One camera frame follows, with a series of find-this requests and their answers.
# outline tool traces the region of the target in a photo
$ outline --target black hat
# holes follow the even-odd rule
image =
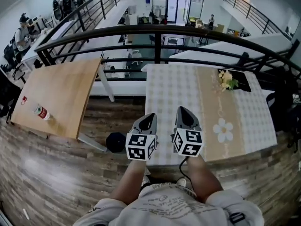
[[[19,20],[20,23],[26,23],[27,22],[27,17],[25,17],[24,15],[22,15],[20,17],[20,20]]]

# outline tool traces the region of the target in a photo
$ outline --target railing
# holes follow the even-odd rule
[[[87,30],[93,30],[97,24],[102,20],[106,19],[106,15],[108,12],[121,0],[89,0],[84,4],[80,5],[76,10],[71,12],[67,17],[65,17],[51,32],[45,37],[45,39],[41,42],[40,45],[49,43],[51,41],[51,37],[61,29],[65,23],[71,21],[71,25],[63,32],[61,38],[69,36],[71,34],[78,34],[79,32],[84,32]],[[89,42],[89,40],[78,40],[73,42],[72,44],[64,44],[59,48],[53,50],[53,48],[43,51],[43,53],[38,52],[39,57],[42,62],[47,60],[52,61],[52,57],[50,54],[54,54],[55,56],[60,56],[62,53],[71,53],[73,51],[78,51],[82,48],[85,42]],[[61,59],[61,63],[65,61],[73,61],[75,56],[72,57],[63,57]]]
[[[282,33],[287,39],[291,40],[292,38],[283,32],[277,27],[267,16],[265,16],[257,8],[253,7],[251,4],[247,3],[244,0],[224,0],[233,8],[236,8],[240,11],[247,19],[254,23],[262,32],[262,34],[271,34],[271,33]]]
[[[258,44],[255,44],[253,42],[236,38],[229,34],[224,34],[216,31],[209,31],[206,29],[199,29],[199,28],[193,28],[193,27],[182,27],[182,26],[172,26],[172,25],[149,25],[149,24],[143,24],[143,25],[127,25],[127,26],[119,26],[119,27],[109,27],[109,28],[102,28],[102,29],[95,29],[92,31],[85,31],[78,34],[66,36],[64,38],[58,39],[52,43],[44,44],[39,46],[36,51],[39,54],[44,53],[45,51],[58,47],[63,46],[66,44],[74,43],[77,41],[83,41],[83,40],[89,40],[94,38],[100,38],[100,37],[107,37],[107,36],[114,36],[114,35],[124,35],[124,34],[146,34],[147,39],[148,35],[154,35],[155,41],[153,44],[151,44],[150,40],[147,40],[147,44],[135,44],[133,41],[133,44],[126,44],[126,45],[118,45],[118,46],[110,46],[110,47],[100,47],[100,48],[90,48],[90,49],[84,49],[81,51],[73,51],[68,52],[65,54],[60,54],[54,57],[51,57],[50,55],[48,58],[43,58],[43,62],[46,66],[54,65],[55,61],[59,58],[68,57],[68,56],[76,56],[79,54],[86,54],[86,53],[92,53],[92,52],[102,52],[102,51],[109,51],[109,50],[118,50],[118,49],[140,49],[141,52],[146,54],[151,54],[151,56],[148,57],[141,57],[141,58],[135,58],[135,57],[128,57],[125,55],[125,57],[116,57],[116,58],[107,58],[102,61],[102,63],[111,63],[114,65],[114,63],[117,62],[124,62],[125,64],[127,62],[135,62],[135,61],[147,61],[152,62],[156,64],[160,63],[168,63],[168,62],[182,62],[182,63],[194,63],[194,64],[203,64],[203,65],[215,65],[215,66],[221,66],[224,68],[229,69],[236,69],[241,71],[251,71],[256,74],[261,87],[266,89],[272,89],[277,82],[277,77],[273,74],[262,72],[262,68],[264,66],[267,66],[271,69],[277,69],[278,67],[272,65],[271,63],[268,63],[269,60],[274,59],[276,61],[281,61],[283,64],[286,64],[290,70],[294,69],[297,71],[297,73],[301,72],[301,69],[288,60],[288,57],[283,57],[279,54],[276,54],[275,52],[260,46]],[[184,45],[165,45],[162,44],[162,38],[165,35],[183,35],[183,39],[185,37],[193,37],[194,40],[198,40],[198,38],[208,38],[212,40],[219,40],[228,42],[231,44],[236,44],[248,49],[252,49],[254,51],[258,51],[262,54],[264,54],[263,58],[250,58],[247,53],[243,53],[242,55],[234,54],[234,53],[228,53],[223,52],[219,50],[214,49],[208,49],[208,48],[198,48],[198,47],[192,47],[192,46],[184,46]],[[193,60],[193,59],[180,59],[180,58],[170,58],[169,56],[165,56],[166,50],[173,49],[175,51],[200,51],[200,52],[206,52],[218,55],[223,55],[227,57],[234,57],[238,58],[239,61],[237,64],[224,64],[224,63],[217,63],[213,61],[203,61],[203,60]],[[248,65],[248,63],[254,63],[253,66],[248,67],[245,65]],[[115,80],[115,81],[143,81],[146,80],[145,74],[143,75],[143,72],[137,69],[128,69],[127,66],[123,66],[122,69],[110,69],[105,70],[105,73],[141,73],[141,77],[138,76],[138,78],[117,78],[117,79],[108,79],[108,80]]]

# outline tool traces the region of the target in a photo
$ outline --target white flower pattern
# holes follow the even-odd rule
[[[220,118],[218,120],[218,125],[213,126],[213,131],[218,134],[217,139],[220,143],[223,143],[225,139],[227,139],[228,141],[233,140],[233,134],[231,132],[232,129],[232,123],[226,123],[223,118]]]

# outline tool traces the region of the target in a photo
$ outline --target black cable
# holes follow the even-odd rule
[[[193,188],[193,185],[192,185],[192,181],[191,181],[191,179],[190,179],[190,177],[188,177],[183,171],[182,171],[182,165],[184,164],[184,162],[186,162],[187,160],[188,160],[188,156],[187,157],[185,157],[184,158],[184,160],[180,163],[180,165],[179,165],[179,170],[180,170],[180,172],[182,173],[182,175],[184,176],[184,177],[187,177],[188,179],[189,179],[189,181],[190,181],[190,183],[191,183],[191,186],[192,186],[192,189],[194,190],[194,188]]]

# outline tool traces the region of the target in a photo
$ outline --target checkered tablecloth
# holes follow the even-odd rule
[[[234,90],[234,98],[240,115],[245,153],[251,153],[277,143],[276,134],[261,87],[253,73],[245,73],[252,92]],[[148,165],[177,165],[183,160],[174,150],[171,134],[174,132],[176,112],[179,106],[191,110],[202,127],[202,92],[193,65],[154,65],[147,67],[145,113],[158,116],[158,147]],[[213,158],[202,155],[206,161]]]

